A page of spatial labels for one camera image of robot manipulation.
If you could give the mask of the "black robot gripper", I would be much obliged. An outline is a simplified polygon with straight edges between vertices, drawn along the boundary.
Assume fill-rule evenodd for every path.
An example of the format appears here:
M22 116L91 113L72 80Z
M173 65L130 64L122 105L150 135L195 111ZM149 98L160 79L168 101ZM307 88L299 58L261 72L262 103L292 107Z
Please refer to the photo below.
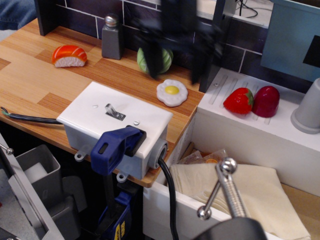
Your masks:
M196 84L210 69L216 30L199 20L196 0L161 0L157 17L136 22L136 41L153 79L163 69L162 48L192 56L191 82Z

